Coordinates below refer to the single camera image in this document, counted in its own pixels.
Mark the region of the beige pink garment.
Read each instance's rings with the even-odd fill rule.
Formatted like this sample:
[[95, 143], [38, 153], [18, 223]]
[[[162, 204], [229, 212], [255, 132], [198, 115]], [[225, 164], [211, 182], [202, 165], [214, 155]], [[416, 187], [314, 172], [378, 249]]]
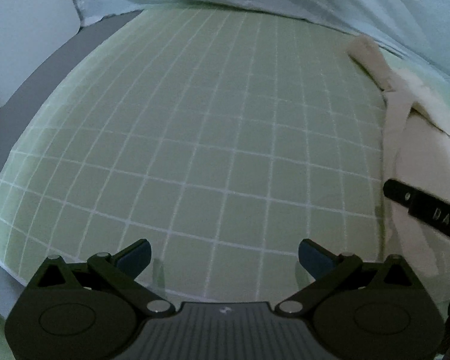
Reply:
[[[347, 47], [385, 101], [382, 179], [400, 180], [450, 203], [450, 88], [379, 48], [367, 35]], [[401, 254], [433, 300], [450, 300], [450, 239], [383, 201], [385, 253]]]

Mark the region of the green grid cutting mat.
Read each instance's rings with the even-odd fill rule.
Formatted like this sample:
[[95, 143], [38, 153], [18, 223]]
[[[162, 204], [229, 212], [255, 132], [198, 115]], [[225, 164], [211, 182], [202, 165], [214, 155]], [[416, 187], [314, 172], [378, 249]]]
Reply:
[[0, 267], [26, 284], [140, 238], [174, 303], [278, 302], [311, 282], [301, 240], [402, 254], [450, 299], [450, 241], [384, 225], [386, 103], [351, 35], [221, 7], [147, 10], [85, 58], [0, 172]]

